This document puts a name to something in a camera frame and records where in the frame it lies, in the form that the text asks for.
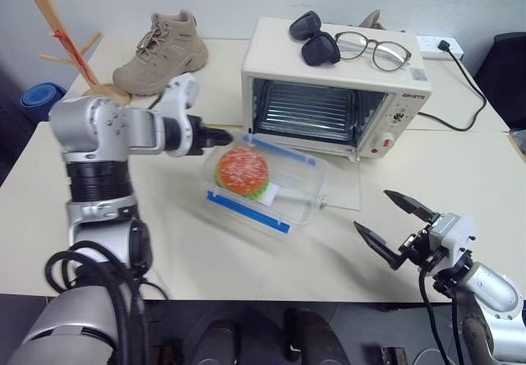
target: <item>plastic food container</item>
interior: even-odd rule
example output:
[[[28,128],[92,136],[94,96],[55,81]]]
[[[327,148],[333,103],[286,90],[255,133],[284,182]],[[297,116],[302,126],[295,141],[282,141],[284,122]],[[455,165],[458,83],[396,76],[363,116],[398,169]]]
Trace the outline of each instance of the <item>plastic food container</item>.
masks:
[[[297,226],[307,224],[320,209],[327,163],[323,159],[264,141],[258,135],[232,131],[232,136],[233,142],[228,146],[215,147],[202,167],[201,177],[207,188],[207,199],[282,233],[290,233]],[[269,186],[254,201],[215,182],[217,163],[223,154],[236,146],[254,148],[263,155],[269,167]]]

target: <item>white wall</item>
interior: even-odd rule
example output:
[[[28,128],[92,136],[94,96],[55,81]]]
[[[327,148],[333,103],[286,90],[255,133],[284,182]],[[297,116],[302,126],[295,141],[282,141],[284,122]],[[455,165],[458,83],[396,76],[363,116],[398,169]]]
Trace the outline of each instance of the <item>white wall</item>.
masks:
[[[496,34],[526,30],[526,0],[55,0],[68,29],[82,44],[93,31],[139,38],[150,28],[150,13],[194,11],[208,38],[249,39],[258,16],[294,18],[315,10],[326,22],[359,23],[381,9],[388,29],[420,35],[454,36],[464,63],[478,69]],[[61,54],[58,42],[31,0],[0,0],[0,65],[25,88],[41,81],[69,85],[70,67],[38,59]]]

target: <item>power strip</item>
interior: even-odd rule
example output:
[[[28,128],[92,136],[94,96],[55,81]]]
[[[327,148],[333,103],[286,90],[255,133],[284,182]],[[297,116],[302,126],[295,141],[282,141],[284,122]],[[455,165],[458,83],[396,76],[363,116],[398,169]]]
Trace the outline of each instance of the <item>power strip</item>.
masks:
[[[441,38],[440,36],[417,36],[418,47],[424,59],[440,59],[453,61],[451,56],[446,52],[438,49],[441,40],[450,44],[450,51],[457,59],[462,59],[464,51],[460,48],[459,43],[454,38]]]

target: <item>container lid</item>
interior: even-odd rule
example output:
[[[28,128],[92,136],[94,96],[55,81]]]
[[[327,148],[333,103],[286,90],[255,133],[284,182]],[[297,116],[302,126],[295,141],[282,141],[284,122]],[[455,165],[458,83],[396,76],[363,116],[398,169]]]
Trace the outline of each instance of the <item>container lid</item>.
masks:
[[[21,103],[26,107],[40,106],[61,99],[65,90],[54,83],[42,83],[29,88],[22,96]]]

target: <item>tan boot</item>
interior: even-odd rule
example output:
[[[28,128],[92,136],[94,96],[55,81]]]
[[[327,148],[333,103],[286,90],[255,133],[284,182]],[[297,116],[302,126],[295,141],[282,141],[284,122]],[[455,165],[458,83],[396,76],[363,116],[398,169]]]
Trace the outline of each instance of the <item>tan boot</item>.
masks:
[[[196,71],[208,58],[189,11],[181,10],[176,16],[154,13],[151,22],[151,30],[137,45],[135,57],[113,72],[113,83],[130,94],[158,94],[171,78]]]

